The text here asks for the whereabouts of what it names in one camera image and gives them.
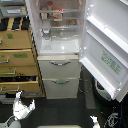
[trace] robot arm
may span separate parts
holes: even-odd
[[[29,107],[22,104],[20,98],[21,98],[21,95],[23,95],[23,93],[24,92],[21,91],[16,94],[16,98],[13,104],[13,115],[16,118],[16,120],[21,120],[21,119],[26,118],[35,109],[34,100],[29,105]]]

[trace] dark floor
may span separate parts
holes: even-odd
[[[80,81],[81,89],[84,90],[84,81]],[[24,99],[29,104],[32,99]],[[82,128],[93,128],[90,116],[97,116],[101,128],[103,128],[109,109],[103,109],[94,97],[95,109],[87,107],[86,95],[78,91],[77,99],[47,100],[46,98],[35,98],[35,110],[28,118],[21,120],[22,128],[37,128],[48,125],[79,125]],[[12,105],[0,103],[0,122],[5,122],[12,116]]]

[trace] crisper drawer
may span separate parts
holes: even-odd
[[[45,60],[45,57],[38,57],[42,78],[69,78],[69,77],[78,78],[80,76],[81,64],[78,62],[77,57],[71,58],[71,57],[60,56],[60,58],[59,57],[46,57],[46,58],[47,60]]]
[[[36,76],[38,75],[36,65],[33,66],[11,66],[0,67],[0,77],[13,77],[13,76]]]
[[[43,80],[47,99],[77,98],[79,79]]]
[[[34,65],[31,49],[26,50],[1,50],[0,66]]]
[[[6,80],[7,82],[0,82],[0,93],[16,93],[18,91],[24,90],[25,92],[39,92],[40,87],[38,83],[38,77],[28,77],[24,80],[23,77],[20,78],[2,78],[0,81]]]
[[[0,32],[0,49],[31,48],[27,30]]]

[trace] glass shelf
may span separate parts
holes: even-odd
[[[62,9],[62,10],[46,10],[46,11],[42,11],[39,10],[38,13],[76,13],[76,12],[80,12],[79,9]]]
[[[50,19],[49,21],[42,20],[42,29],[79,29],[77,19],[63,19],[62,21],[54,21]]]

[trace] freezer drawer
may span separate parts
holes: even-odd
[[[0,49],[31,48],[28,31],[0,32]]]
[[[33,66],[10,66],[0,67],[0,77],[14,76],[36,76],[38,75],[36,65]]]
[[[34,64],[31,49],[0,51],[0,66],[22,66]]]
[[[0,9],[4,17],[24,17],[27,15],[25,6],[4,6]]]
[[[0,82],[0,93],[16,93],[22,90],[25,92],[39,92],[38,78],[34,81],[25,82]]]
[[[47,99],[77,98],[79,79],[43,80]]]
[[[68,57],[38,57],[42,78],[69,78],[80,76],[81,64],[78,59]]]

